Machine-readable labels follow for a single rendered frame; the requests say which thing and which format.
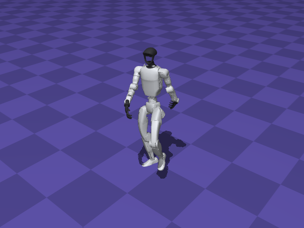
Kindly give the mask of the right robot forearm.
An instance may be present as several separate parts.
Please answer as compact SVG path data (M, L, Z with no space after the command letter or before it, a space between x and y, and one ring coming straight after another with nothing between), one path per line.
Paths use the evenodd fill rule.
M135 94L135 91L133 89L130 89L130 87L129 87L128 94L126 96L125 101L128 99L129 100L129 104L130 104L130 102L131 102L134 94ZM125 104L125 101L124 101L124 104Z

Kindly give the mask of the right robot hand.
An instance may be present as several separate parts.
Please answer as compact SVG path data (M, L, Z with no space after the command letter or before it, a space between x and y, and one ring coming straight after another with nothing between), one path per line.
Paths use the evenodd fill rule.
M128 108L128 107L130 107L130 104L129 104L129 100L128 100L128 99L125 101L124 106L125 106L125 112L126 112L127 118L132 119L132 117L130 117L130 116L132 116L132 115L130 115L130 114L128 113L128 111L130 111L130 109Z

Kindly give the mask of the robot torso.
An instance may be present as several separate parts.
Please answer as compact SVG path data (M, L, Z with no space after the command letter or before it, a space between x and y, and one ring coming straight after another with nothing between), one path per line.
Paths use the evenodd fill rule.
M161 93L163 78L159 75L160 66L153 65L154 68L147 68L145 65L140 69L142 89L149 100L146 102L146 111L151 113L157 107L160 107L160 102L157 102L156 96Z

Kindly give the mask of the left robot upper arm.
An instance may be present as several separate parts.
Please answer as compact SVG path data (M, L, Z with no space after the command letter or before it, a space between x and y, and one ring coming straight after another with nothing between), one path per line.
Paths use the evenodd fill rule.
M158 72L159 72L160 77L163 78L163 80L164 80L164 82L167 86L165 88L166 92L167 93L173 93L169 71L165 68L160 68Z

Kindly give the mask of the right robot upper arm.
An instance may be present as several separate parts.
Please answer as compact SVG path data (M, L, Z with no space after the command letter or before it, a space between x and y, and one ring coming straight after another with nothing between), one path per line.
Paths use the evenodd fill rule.
M133 83L130 85L130 89L133 89L134 91L138 90L138 82L140 79L140 69L142 66L137 66L134 69L134 75L133 75Z

